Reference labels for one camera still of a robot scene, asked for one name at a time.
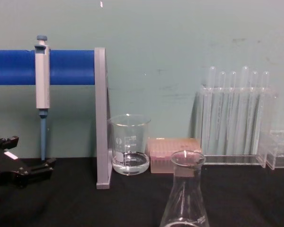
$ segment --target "green wall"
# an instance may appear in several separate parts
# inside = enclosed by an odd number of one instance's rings
[[[0,0],[0,49],[107,50],[111,114],[152,118],[150,136],[191,135],[195,93],[211,65],[271,73],[284,96],[284,1]],[[94,88],[52,87],[49,154],[93,155]],[[20,136],[20,157],[39,155],[34,87],[0,87],[0,136]],[[284,107],[276,114],[284,116]],[[284,118],[274,122],[284,129]]]

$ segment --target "gray stand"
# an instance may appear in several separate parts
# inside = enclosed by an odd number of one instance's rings
[[[105,48],[95,48],[95,92],[97,131],[97,189],[108,189],[112,172],[112,150],[107,120],[110,118]]]

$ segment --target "glass beaker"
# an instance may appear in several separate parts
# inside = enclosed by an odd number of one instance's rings
[[[114,170],[124,175],[146,171],[150,159],[145,154],[150,118],[140,114],[124,114],[109,119]]]
[[[160,227],[209,227],[200,189],[205,156],[194,151],[178,151],[171,156],[174,184]]]

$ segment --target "black countertop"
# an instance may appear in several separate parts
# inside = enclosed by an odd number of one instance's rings
[[[113,172],[97,190],[96,169],[95,158],[61,158],[49,181],[0,187],[0,227],[159,226],[172,174]],[[201,190],[211,227],[284,227],[284,169],[203,166]]]

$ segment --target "blue cylindrical bar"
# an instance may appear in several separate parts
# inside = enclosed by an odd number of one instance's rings
[[[0,50],[0,85],[34,85],[35,51]],[[51,85],[94,85],[93,50],[51,50]]]

